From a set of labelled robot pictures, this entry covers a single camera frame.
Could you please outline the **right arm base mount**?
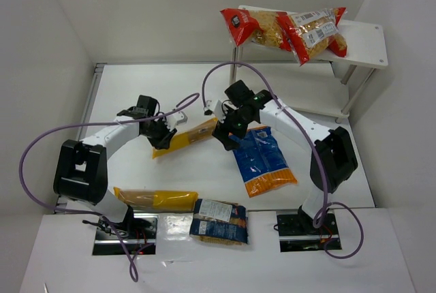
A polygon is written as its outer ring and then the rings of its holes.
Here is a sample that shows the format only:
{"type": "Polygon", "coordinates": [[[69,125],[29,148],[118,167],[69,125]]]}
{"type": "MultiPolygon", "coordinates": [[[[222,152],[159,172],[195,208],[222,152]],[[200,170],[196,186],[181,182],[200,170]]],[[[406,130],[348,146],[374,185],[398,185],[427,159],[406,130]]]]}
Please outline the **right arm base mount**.
{"type": "Polygon", "coordinates": [[[333,212],[328,212],[321,228],[314,228],[310,217],[297,210],[277,211],[273,229],[278,232],[280,252],[342,250],[333,212]]]}

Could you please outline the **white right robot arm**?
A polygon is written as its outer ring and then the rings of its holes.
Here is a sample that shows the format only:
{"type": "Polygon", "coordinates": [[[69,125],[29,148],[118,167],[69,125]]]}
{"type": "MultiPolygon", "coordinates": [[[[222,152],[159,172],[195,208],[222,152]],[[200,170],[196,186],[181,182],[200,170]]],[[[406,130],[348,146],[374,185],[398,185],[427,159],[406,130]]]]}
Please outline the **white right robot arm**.
{"type": "Polygon", "coordinates": [[[269,90],[254,93],[242,80],[230,85],[225,94],[229,106],[220,100],[203,101],[205,113],[218,119],[213,136],[225,150],[235,150],[248,126],[256,122],[271,127],[306,150],[313,188],[300,209],[312,219],[314,227],[320,227],[329,199],[358,167],[349,132],[343,127],[332,129],[308,119],[269,90]]]}

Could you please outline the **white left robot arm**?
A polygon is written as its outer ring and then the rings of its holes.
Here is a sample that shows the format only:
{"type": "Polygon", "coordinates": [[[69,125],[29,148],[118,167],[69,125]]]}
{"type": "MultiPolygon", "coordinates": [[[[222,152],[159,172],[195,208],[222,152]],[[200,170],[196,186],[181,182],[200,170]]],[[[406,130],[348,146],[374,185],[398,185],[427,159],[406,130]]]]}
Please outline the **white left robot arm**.
{"type": "Polygon", "coordinates": [[[108,189],[108,160],[129,141],[144,136],[157,150],[168,149],[176,126],[186,123],[184,112],[157,118],[159,102],[141,95],[137,104],[120,111],[115,124],[81,141],[66,140],[60,150],[53,189],[105,215],[115,227],[130,235],[151,223],[134,217],[133,208],[108,189]]]}

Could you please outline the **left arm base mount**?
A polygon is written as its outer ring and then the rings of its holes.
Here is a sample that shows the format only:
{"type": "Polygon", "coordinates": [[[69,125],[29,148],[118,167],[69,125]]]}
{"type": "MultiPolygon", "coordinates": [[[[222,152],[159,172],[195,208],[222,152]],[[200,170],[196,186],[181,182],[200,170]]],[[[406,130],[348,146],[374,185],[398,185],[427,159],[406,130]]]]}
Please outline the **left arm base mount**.
{"type": "MultiPolygon", "coordinates": [[[[157,238],[157,214],[136,213],[135,220],[140,227],[129,232],[119,229],[124,244],[131,255],[155,255],[157,238]]],[[[83,224],[95,227],[95,239],[93,244],[94,256],[119,256],[124,251],[114,231],[102,220],[92,222],[82,220],[83,224]]]]}

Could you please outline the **blue orange spaghetti bag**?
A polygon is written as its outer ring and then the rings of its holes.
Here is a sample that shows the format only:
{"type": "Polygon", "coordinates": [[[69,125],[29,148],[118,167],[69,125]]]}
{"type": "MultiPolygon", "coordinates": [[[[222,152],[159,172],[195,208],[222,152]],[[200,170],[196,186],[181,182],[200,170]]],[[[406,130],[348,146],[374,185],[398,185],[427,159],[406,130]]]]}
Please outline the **blue orange spaghetti bag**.
{"type": "Polygon", "coordinates": [[[249,129],[243,139],[229,138],[239,144],[233,154],[250,198],[298,183],[270,127],[249,129]]]}

